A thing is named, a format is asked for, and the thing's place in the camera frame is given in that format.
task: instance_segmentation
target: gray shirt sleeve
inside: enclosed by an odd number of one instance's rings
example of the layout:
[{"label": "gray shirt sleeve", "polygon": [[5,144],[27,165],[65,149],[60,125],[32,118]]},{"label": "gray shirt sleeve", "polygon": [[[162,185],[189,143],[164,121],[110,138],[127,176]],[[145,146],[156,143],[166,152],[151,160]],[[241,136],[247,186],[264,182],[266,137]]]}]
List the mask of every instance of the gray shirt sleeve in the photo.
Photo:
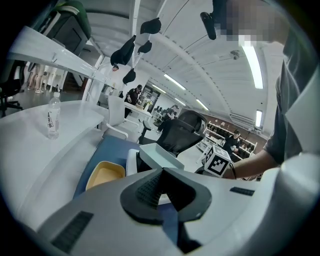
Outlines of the gray shirt sleeve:
[{"label": "gray shirt sleeve", "polygon": [[285,117],[282,113],[281,106],[280,81],[281,77],[279,77],[276,81],[277,107],[274,118],[274,130],[263,147],[263,149],[267,151],[278,164],[281,164],[284,161],[287,137],[286,125],[284,120]]}]

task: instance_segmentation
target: white chair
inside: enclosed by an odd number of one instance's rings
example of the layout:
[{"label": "white chair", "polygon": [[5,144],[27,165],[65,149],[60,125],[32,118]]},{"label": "white chair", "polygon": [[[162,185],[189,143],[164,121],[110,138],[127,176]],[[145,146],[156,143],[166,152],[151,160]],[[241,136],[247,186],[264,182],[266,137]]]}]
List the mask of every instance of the white chair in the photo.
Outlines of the white chair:
[{"label": "white chair", "polygon": [[138,142],[139,132],[137,128],[139,124],[125,118],[125,102],[124,99],[111,96],[108,97],[109,120],[106,124],[107,129],[105,135],[112,135],[123,140]]}]

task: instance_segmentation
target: white box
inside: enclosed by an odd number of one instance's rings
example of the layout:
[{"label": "white box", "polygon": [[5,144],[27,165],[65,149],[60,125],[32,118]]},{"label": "white box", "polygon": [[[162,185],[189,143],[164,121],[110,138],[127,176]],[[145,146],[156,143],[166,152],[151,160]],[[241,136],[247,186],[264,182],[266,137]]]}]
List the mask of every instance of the white box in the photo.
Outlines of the white box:
[{"label": "white box", "polygon": [[227,151],[213,145],[205,156],[204,170],[216,177],[221,178],[231,162]]}]

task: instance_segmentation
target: white curved table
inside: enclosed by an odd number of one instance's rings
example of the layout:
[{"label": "white curved table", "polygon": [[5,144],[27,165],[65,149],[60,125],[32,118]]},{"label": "white curved table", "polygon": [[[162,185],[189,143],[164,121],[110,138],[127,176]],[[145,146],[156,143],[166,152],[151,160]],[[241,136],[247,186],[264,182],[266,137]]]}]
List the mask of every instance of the white curved table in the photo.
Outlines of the white curved table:
[{"label": "white curved table", "polygon": [[21,219],[60,159],[104,120],[105,111],[81,100],[62,102],[56,140],[47,136],[48,105],[0,119],[0,187],[14,217]]},{"label": "white curved table", "polygon": [[149,112],[144,111],[143,109],[137,108],[135,105],[132,105],[128,102],[125,102],[124,105],[127,109],[130,109],[134,112],[137,112],[139,115],[143,115],[143,116],[147,117],[148,119],[152,118],[152,115]]}]

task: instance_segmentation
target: plastic water bottle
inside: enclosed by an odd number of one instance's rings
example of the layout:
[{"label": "plastic water bottle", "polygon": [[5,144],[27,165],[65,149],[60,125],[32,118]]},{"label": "plastic water bottle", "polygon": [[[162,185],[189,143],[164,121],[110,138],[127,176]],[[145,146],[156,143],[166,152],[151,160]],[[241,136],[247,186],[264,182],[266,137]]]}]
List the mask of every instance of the plastic water bottle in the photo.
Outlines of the plastic water bottle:
[{"label": "plastic water bottle", "polygon": [[55,92],[53,94],[53,98],[49,101],[47,126],[48,138],[50,140],[56,140],[59,137],[59,119],[61,107],[59,96],[60,92]]}]

